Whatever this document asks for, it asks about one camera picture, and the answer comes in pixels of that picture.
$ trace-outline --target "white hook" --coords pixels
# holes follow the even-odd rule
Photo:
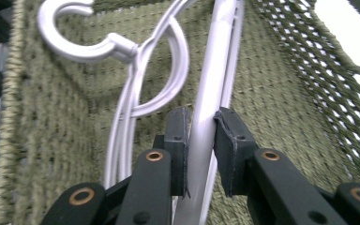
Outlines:
[[[93,0],[47,0],[39,8],[38,28],[46,43],[56,52],[68,59],[82,62],[98,62],[108,56],[130,62],[137,51],[137,44],[116,33],[110,33],[99,44],[77,45],[65,39],[57,30],[55,20],[67,14],[90,16]]]

